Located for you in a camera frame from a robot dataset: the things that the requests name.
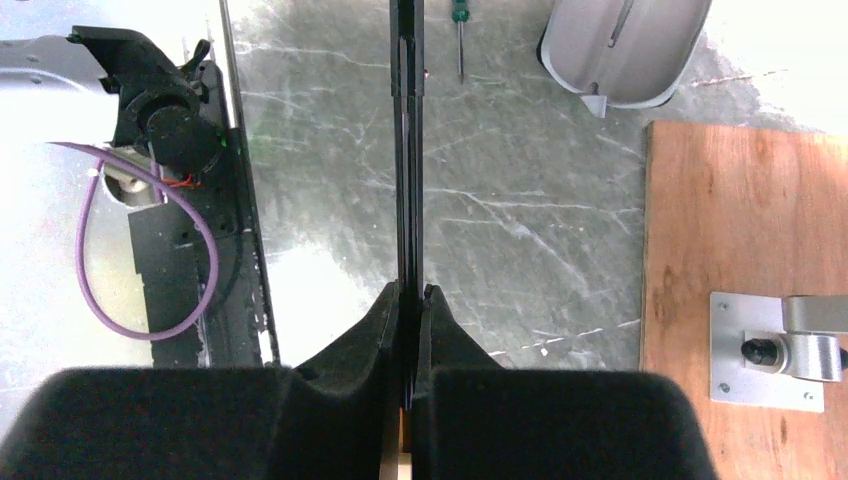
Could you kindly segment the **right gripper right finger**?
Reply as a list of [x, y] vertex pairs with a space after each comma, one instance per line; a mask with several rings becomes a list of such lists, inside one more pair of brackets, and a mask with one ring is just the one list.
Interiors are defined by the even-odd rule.
[[713, 479], [694, 408], [670, 379], [508, 369], [426, 289], [412, 400], [416, 479]]

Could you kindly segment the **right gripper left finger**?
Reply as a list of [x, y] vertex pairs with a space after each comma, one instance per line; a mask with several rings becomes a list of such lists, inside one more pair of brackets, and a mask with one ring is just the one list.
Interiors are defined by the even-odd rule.
[[70, 369], [1, 444], [5, 479], [393, 479], [398, 287], [295, 368]]

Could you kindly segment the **grey black umbrella case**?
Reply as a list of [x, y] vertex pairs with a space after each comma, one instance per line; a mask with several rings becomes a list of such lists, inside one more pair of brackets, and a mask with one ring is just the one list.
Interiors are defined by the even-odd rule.
[[564, 0], [536, 48], [539, 63], [589, 112], [641, 110], [676, 93], [711, 0]]

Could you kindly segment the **beige umbrella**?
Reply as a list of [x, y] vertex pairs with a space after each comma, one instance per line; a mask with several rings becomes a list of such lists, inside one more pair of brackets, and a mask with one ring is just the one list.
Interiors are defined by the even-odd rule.
[[425, 3], [420, 0], [389, 3], [399, 288], [397, 334], [402, 399], [401, 447], [410, 455], [414, 453], [413, 395], [425, 298], [423, 281], [424, 10]]

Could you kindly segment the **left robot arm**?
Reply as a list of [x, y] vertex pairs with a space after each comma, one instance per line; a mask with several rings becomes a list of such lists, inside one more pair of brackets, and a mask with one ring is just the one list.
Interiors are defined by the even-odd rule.
[[134, 30], [74, 26], [68, 40], [93, 55], [105, 71], [101, 85], [118, 96], [112, 146], [155, 161], [176, 185], [221, 191], [227, 146], [209, 40], [199, 40], [180, 66]]

